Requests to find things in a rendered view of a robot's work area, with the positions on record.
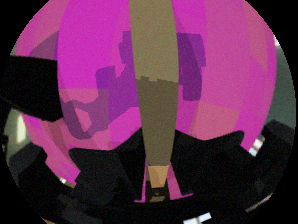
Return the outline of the long wooden rail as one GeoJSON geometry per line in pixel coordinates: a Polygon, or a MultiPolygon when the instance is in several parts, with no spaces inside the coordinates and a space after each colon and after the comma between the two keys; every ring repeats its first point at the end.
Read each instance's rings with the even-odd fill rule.
{"type": "Polygon", "coordinates": [[[128,0],[134,77],[150,188],[164,188],[177,124],[178,43],[172,0],[128,0]]]}

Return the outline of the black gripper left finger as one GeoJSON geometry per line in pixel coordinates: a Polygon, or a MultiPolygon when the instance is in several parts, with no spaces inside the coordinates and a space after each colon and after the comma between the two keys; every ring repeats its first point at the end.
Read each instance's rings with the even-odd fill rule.
{"type": "Polygon", "coordinates": [[[101,173],[101,175],[120,176],[134,201],[141,201],[144,188],[145,143],[142,127],[138,128],[128,140],[110,151],[100,149],[72,148],[69,157],[77,165],[78,171],[101,173]]]}

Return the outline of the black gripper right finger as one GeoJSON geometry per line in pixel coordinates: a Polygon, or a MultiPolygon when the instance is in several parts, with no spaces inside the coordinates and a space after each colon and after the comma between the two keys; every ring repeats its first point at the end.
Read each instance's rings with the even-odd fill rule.
{"type": "Polygon", "coordinates": [[[208,163],[210,157],[225,152],[234,145],[242,144],[243,137],[245,133],[237,129],[227,135],[218,136],[216,139],[213,137],[213,139],[202,141],[174,129],[170,164],[172,164],[182,196],[193,193],[193,184],[198,180],[201,171],[204,171],[205,164],[208,163]]]}

